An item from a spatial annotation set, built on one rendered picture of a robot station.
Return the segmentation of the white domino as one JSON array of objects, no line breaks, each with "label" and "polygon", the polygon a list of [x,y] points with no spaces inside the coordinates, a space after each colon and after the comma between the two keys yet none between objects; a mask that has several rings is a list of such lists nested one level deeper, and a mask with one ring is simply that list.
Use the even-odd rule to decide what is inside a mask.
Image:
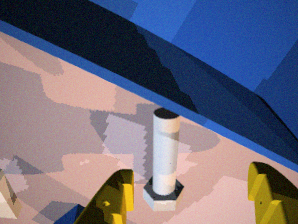
[{"label": "white domino", "polygon": [[0,217],[17,219],[22,205],[0,169]]}]

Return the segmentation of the blue and white eraser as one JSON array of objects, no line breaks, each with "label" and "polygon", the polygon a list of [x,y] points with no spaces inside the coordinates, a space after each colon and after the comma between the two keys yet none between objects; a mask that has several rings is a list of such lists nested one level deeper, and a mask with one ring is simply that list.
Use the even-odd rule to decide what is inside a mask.
[{"label": "blue and white eraser", "polygon": [[54,224],[74,224],[75,220],[79,217],[84,208],[84,206],[77,204],[74,208],[55,221]]}]

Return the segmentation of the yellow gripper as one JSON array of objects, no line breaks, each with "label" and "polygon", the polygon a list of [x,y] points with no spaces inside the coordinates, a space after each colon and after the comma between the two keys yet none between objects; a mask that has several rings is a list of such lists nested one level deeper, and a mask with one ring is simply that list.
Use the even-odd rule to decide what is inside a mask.
[{"label": "yellow gripper", "polygon": [[[254,201],[256,224],[298,224],[298,188],[274,167],[251,162],[248,200]],[[96,192],[74,224],[126,224],[134,210],[134,172],[114,172]]]}]

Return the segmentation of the blue bin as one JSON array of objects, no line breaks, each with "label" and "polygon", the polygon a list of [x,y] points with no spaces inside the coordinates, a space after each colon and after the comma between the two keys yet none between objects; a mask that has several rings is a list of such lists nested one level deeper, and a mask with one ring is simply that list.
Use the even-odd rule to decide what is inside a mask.
[{"label": "blue bin", "polygon": [[298,173],[298,0],[0,0],[0,32]]}]

